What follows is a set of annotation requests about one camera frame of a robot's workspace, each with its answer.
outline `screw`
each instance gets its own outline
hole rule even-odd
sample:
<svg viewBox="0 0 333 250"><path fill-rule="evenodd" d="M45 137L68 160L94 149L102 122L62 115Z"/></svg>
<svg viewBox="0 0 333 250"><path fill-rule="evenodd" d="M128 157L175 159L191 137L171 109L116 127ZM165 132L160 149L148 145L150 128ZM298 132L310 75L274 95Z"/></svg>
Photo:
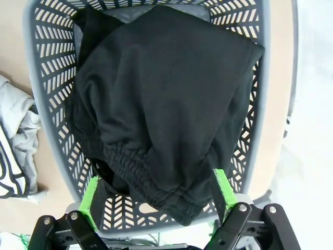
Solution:
<svg viewBox="0 0 333 250"><path fill-rule="evenodd" d="M76 220L78 218L78 214L77 213L72 213L71 214L71 219L72 220Z"/></svg>
<svg viewBox="0 0 333 250"><path fill-rule="evenodd" d="M273 214L275 214L275 213L276 213L276 208L275 208L275 207L273 207L273 206L272 206L272 207L270 207L270 212L271 212L271 213L273 213Z"/></svg>
<svg viewBox="0 0 333 250"><path fill-rule="evenodd" d="M247 210L247 207L243 204L240 204L239 205L239 210L242 211L242 212L245 212Z"/></svg>
<svg viewBox="0 0 333 250"><path fill-rule="evenodd" d="M50 224L50 223L51 223L50 218L47 217L47 218L44 219L44 224L45 224L45 225L48 225L48 224Z"/></svg>

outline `beige tabletop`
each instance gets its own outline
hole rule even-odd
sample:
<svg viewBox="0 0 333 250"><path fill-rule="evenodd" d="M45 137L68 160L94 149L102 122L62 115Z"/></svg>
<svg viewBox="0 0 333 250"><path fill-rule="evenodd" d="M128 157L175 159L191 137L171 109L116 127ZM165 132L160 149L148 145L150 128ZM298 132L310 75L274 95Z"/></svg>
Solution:
<svg viewBox="0 0 333 250"><path fill-rule="evenodd" d="M22 32L22 14L26 2L0 0L0 74L32 95ZM266 192L275 171L289 104L292 60L291 0L271 0L270 76L262 135L249 190L252 199ZM34 157L37 181L49 193L38 205L13 198L1 199L0 232L31 234L41 215L59 218L73 202L42 129L38 136L40 146Z"/></svg>

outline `laundry basket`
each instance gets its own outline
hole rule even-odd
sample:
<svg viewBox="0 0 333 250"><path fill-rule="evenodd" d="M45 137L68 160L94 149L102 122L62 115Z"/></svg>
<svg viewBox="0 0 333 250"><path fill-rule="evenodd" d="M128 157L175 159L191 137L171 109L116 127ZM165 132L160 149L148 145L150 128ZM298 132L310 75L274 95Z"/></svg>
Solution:
<svg viewBox="0 0 333 250"><path fill-rule="evenodd" d="M24 38L33 93L58 166L76 201L82 199L93 171L91 162L81 152L80 145L70 133L65 120L63 102L73 88L76 64L71 17L88 5L104 11L154 4L201 6L207 11L213 24L250 37L266 49L264 57L253 67L248 115L230 162L231 186L235 192L247 192L258 149L266 96L270 55L268 0L32 0L24 14ZM223 44L211 41L211 46ZM99 233L104 237L129 236L181 227L170 216L149 208L148 204L135 203L128 197L115 195L101 206L105 207L105 212L101 215L104 218L101 220ZM214 203L210 202L193 223L215 218L217 214Z"/></svg>

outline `green tape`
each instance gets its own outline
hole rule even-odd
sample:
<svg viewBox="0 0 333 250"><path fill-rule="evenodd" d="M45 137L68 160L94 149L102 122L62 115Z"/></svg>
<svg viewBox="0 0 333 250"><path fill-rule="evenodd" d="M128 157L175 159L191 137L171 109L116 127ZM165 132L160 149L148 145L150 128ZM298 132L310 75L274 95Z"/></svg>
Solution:
<svg viewBox="0 0 333 250"><path fill-rule="evenodd" d="M219 184L220 190L223 194L223 197L225 199L226 209L225 214L227 215L230 210L234 207L234 205L237 203L237 198L234 194L234 190L231 187L227 176L224 173L223 169L214 169L214 174L217 179L217 182Z"/></svg>
<svg viewBox="0 0 333 250"><path fill-rule="evenodd" d="M93 227L94 231L98 231L98 228L90 213L90 206L92 204L99 179L100 177L95 176L90 180L87 190L85 191L85 194L79 206L79 211L86 217L86 219L88 219L88 222Z"/></svg>

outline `black and white striped fabric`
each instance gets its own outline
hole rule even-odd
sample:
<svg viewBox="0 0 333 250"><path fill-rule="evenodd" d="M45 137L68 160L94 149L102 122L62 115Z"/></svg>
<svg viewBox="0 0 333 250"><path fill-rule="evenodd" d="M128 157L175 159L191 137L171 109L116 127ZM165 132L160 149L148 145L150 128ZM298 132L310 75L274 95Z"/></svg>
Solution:
<svg viewBox="0 0 333 250"><path fill-rule="evenodd" d="M0 124L0 198L26 197L29 194L28 181Z"/></svg>

